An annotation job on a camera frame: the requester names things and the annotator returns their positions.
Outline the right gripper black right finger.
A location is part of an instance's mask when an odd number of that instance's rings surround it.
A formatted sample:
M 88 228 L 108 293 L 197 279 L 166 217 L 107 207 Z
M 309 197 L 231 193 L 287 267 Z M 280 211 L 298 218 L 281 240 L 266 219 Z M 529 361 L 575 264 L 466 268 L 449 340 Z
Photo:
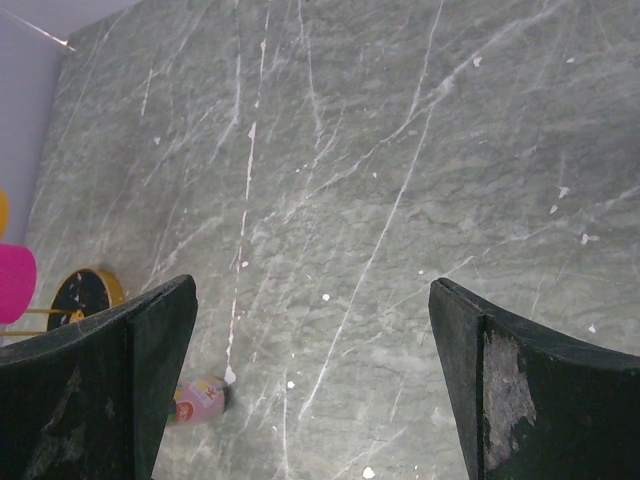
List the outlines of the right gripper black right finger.
M 440 278 L 429 315 L 471 479 L 636 479 L 639 359 Z

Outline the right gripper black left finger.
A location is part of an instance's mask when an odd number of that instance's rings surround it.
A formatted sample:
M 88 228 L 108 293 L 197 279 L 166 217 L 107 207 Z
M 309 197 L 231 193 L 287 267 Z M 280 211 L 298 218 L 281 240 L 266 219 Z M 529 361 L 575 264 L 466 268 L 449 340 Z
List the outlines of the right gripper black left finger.
M 2 478 L 151 478 L 197 309 L 181 275 L 3 347 Z

